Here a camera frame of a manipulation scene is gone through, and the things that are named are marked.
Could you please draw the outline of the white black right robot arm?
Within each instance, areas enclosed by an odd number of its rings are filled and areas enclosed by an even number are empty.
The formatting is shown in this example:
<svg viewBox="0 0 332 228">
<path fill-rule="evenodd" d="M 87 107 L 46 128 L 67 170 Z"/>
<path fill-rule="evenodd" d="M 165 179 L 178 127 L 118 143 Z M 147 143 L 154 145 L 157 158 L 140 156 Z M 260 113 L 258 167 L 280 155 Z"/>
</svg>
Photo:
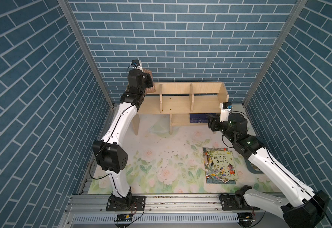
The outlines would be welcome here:
<svg viewBox="0 0 332 228">
<path fill-rule="evenodd" d="M 279 198 L 245 185 L 234 193 L 236 208 L 262 209 L 280 217 L 291 228 L 314 228 L 328 218 L 329 196 L 299 180 L 259 138 L 248 134 L 248 121 L 242 114 L 232 112 L 225 121 L 221 121 L 221 116 L 208 114 L 207 119 L 213 132 L 221 132 L 222 138 L 227 138 L 233 149 L 257 166 L 284 195 Z"/>
</svg>

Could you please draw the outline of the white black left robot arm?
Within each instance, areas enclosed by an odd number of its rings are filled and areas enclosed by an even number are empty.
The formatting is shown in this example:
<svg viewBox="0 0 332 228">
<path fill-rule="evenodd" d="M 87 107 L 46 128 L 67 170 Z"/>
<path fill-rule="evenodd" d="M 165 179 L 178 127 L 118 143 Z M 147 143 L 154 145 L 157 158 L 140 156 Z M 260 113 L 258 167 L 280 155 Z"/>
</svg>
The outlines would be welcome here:
<svg viewBox="0 0 332 228">
<path fill-rule="evenodd" d="M 118 112 L 109 130 L 101 140 L 94 141 L 92 145 L 97 165 L 111 181 L 110 204 L 125 209 L 132 205 L 132 193 L 124 171 L 128 154 L 122 145 L 126 131 L 144 101 L 146 89 L 153 86 L 150 74 L 138 68 L 130 70 L 127 79 L 127 90 L 120 98 Z"/>
</svg>

